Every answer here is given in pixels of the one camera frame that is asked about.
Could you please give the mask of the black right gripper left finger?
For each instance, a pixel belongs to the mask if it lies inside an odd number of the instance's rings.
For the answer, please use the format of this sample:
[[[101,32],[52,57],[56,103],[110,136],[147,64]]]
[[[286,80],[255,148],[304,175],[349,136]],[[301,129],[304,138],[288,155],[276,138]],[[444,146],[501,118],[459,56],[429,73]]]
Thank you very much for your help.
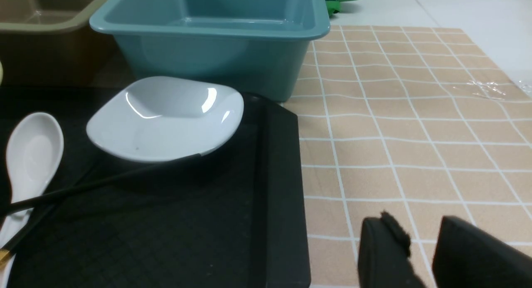
[[[362,288],[425,288],[410,257],[411,237],[394,216],[364,218],[357,263]]]

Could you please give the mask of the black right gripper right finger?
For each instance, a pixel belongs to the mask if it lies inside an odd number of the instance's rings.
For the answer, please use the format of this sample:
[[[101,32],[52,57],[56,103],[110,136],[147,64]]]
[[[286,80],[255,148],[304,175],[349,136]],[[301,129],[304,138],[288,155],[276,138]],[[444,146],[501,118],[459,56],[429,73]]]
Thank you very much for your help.
[[[443,216],[432,272],[439,288],[530,288],[531,257],[457,216]]]

